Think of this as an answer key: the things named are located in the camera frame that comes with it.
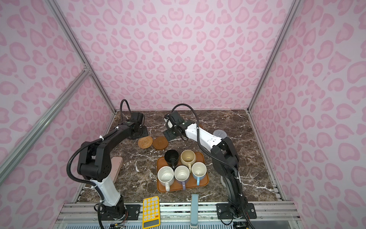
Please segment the woven rattan coaster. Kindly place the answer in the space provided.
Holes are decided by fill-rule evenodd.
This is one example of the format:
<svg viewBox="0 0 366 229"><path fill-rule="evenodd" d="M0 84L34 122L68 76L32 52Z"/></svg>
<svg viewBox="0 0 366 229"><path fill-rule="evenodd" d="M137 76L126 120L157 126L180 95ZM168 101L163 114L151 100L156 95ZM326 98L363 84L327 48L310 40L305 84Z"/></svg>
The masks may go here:
<svg viewBox="0 0 366 229"><path fill-rule="evenodd" d="M138 147L141 149L147 149L153 144L153 138L150 136L142 137L138 141Z"/></svg>

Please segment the dark wooden coaster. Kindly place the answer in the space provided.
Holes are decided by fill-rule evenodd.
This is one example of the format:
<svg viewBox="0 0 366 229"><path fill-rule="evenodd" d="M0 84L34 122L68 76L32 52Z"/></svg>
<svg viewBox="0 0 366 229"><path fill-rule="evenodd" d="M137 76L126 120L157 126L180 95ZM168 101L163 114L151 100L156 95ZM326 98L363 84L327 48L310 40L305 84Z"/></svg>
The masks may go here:
<svg viewBox="0 0 366 229"><path fill-rule="evenodd" d="M153 147L156 150L164 150L168 147L169 142L164 136L158 136L153 140Z"/></svg>

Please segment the black mug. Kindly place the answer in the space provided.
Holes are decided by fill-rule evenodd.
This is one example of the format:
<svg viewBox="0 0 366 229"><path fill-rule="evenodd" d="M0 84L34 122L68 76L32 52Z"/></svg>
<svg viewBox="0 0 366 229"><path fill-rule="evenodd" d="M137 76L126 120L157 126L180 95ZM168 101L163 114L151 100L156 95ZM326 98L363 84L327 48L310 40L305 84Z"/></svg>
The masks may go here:
<svg viewBox="0 0 366 229"><path fill-rule="evenodd" d="M179 153L176 150L171 149L166 151L164 158L167 165L175 170L179 162Z"/></svg>

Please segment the cream yellow mug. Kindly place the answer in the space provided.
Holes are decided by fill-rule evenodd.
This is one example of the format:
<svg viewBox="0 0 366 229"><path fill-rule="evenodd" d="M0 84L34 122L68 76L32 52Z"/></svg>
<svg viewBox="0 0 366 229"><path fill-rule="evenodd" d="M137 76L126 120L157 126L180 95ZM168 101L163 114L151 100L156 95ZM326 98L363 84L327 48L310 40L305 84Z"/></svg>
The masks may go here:
<svg viewBox="0 0 366 229"><path fill-rule="evenodd" d="M189 171L192 171L192 166L196 162L196 154L191 150L185 150L180 155L180 162L182 165L188 167Z"/></svg>

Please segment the grey round coaster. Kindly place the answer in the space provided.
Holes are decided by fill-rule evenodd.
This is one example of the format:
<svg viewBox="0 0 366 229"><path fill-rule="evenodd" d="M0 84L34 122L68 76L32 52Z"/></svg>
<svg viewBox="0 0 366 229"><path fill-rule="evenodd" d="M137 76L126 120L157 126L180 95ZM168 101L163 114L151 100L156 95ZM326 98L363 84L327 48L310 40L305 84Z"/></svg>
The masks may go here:
<svg viewBox="0 0 366 229"><path fill-rule="evenodd" d="M213 132L213 135L216 136L216 137L219 137L221 139L224 139L224 138L228 137L228 134L224 130L221 130L221 129L215 130Z"/></svg>

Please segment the white mug blue handle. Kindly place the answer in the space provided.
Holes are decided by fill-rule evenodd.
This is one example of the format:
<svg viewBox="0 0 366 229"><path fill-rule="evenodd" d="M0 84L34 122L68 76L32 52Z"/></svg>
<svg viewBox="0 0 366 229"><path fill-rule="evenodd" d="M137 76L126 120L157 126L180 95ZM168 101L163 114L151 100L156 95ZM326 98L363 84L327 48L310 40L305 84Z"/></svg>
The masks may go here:
<svg viewBox="0 0 366 229"><path fill-rule="evenodd" d="M192 175L196 180L196 185L200 186L200 182L206 177L207 167L203 162L195 162L192 166Z"/></svg>

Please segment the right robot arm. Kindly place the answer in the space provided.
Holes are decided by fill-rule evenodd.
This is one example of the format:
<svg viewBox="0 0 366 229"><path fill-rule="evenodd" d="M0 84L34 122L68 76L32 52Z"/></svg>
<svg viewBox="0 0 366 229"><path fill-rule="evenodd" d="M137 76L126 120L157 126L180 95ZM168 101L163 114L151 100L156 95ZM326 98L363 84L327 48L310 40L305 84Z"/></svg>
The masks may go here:
<svg viewBox="0 0 366 229"><path fill-rule="evenodd" d="M239 175L239 156L230 138L217 137L199 127L198 122L184 120L177 111L164 117L164 136L168 141L178 137L196 141L200 150L212 159L215 171L223 178L231 214L247 218L247 197L243 193Z"/></svg>

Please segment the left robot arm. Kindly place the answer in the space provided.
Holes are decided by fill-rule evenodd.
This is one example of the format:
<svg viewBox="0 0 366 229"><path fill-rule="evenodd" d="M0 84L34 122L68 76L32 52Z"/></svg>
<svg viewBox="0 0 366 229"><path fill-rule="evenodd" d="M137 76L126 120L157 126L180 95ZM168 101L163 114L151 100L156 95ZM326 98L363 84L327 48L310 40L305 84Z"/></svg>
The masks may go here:
<svg viewBox="0 0 366 229"><path fill-rule="evenodd" d="M130 119L123 121L95 143L84 142L79 154L77 172L86 181L91 182L101 197L102 212L119 219L125 215L125 206L121 194L111 179L112 160L110 153L125 139L138 139L147 136L145 117L133 112Z"/></svg>

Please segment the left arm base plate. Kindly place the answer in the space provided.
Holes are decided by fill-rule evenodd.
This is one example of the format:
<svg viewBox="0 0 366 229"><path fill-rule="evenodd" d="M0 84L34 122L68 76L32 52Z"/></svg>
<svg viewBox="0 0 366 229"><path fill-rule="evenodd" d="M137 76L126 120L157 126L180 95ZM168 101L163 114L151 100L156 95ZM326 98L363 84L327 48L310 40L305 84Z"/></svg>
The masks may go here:
<svg viewBox="0 0 366 229"><path fill-rule="evenodd" d="M138 220L139 212L140 205L135 204L118 205L113 207L102 205L101 220Z"/></svg>

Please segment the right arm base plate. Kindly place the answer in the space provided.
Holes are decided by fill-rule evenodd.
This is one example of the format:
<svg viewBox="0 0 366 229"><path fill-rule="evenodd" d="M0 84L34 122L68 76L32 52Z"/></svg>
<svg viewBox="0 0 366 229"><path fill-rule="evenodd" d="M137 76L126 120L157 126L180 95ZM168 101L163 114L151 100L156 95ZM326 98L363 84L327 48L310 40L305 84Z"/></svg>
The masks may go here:
<svg viewBox="0 0 366 229"><path fill-rule="evenodd" d="M219 219L246 219L243 214L243 209L230 203L218 203L216 204L216 210ZM245 213L249 219L257 218L253 203L247 204Z"/></svg>

